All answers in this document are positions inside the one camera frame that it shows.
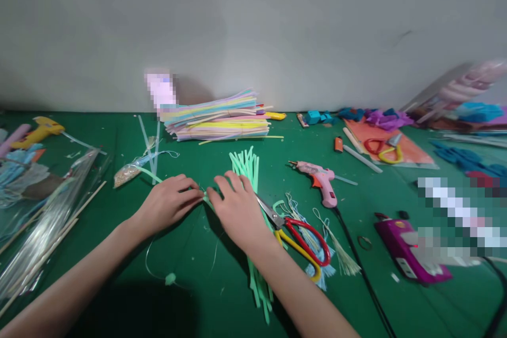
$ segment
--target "purple paper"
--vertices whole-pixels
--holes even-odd
[[[400,127],[414,123],[405,112],[396,112],[397,115],[384,116],[383,111],[378,109],[375,111],[367,110],[365,114],[367,123],[376,125],[387,132],[393,132]]]

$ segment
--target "yellow glue gun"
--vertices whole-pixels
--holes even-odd
[[[281,114],[279,112],[267,112],[266,116],[269,116],[270,119],[274,120],[283,120],[287,116],[287,114]]]
[[[31,132],[26,137],[22,138],[20,141],[12,143],[11,148],[28,149],[32,146],[32,144],[43,141],[50,134],[60,135],[62,132],[65,131],[65,128],[63,128],[63,126],[61,126],[55,121],[52,121],[50,118],[46,118],[44,116],[37,116],[33,119],[39,125],[37,129]]]

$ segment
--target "left hand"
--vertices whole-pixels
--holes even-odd
[[[153,187],[130,221],[146,239],[178,222],[203,197],[204,193],[193,179],[184,174],[170,177]]]

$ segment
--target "orange lighter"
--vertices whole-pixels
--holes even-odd
[[[343,153],[343,140],[340,136],[334,139],[334,151]]]

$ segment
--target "yellow scissor handle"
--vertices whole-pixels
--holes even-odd
[[[321,268],[318,266],[318,264],[315,262],[315,260],[312,259],[312,257],[303,249],[301,248],[294,240],[292,240],[283,230],[276,230],[275,231],[275,237],[278,240],[278,242],[281,245],[281,240],[285,240],[292,248],[294,248],[296,251],[298,251],[303,257],[310,262],[311,265],[315,268],[315,274],[313,277],[311,277],[311,280],[316,283],[321,278]]]
[[[389,152],[392,152],[396,149],[396,160],[390,160],[388,158],[385,157],[386,153],[389,153]],[[390,147],[389,149],[386,149],[385,151],[383,152],[380,152],[379,153],[379,159],[381,159],[382,161],[388,163],[388,164],[398,164],[400,162],[403,161],[403,153],[401,152],[401,147],[400,145],[398,144],[395,147]]]

